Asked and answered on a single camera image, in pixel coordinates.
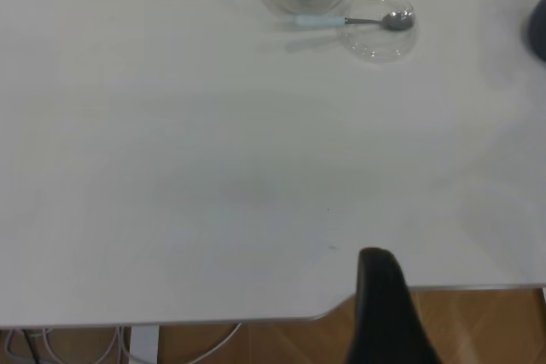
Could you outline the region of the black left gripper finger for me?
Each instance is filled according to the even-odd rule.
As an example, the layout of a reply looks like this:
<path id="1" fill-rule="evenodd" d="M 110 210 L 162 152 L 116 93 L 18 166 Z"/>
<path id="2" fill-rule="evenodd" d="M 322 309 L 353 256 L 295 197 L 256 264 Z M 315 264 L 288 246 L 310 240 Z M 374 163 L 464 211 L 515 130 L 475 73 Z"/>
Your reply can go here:
<path id="1" fill-rule="evenodd" d="M 388 250 L 359 252 L 355 329 L 347 363 L 439 363 L 403 271 Z"/>

